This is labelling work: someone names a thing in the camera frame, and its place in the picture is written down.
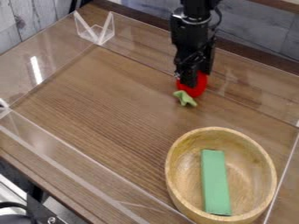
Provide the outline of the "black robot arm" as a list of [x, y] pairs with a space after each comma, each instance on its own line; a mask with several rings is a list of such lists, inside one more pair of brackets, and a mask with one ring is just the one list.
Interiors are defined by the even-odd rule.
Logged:
[[220, 0], [180, 0], [181, 6], [169, 18], [171, 39], [176, 48], [175, 75], [179, 82], [195, 88], [200, 73], [209, 75], [221, 22]]

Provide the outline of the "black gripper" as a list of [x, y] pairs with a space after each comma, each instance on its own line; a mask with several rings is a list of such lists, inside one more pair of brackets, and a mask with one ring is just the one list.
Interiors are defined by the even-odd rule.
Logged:
[[175, 75], [181, 85], [195, 88], [199, 70], [209, 75], [215, 56], [215, 32], [211, 24], [216, 7], [179, 7], [171, 14], [171, 39], [176, 47]]

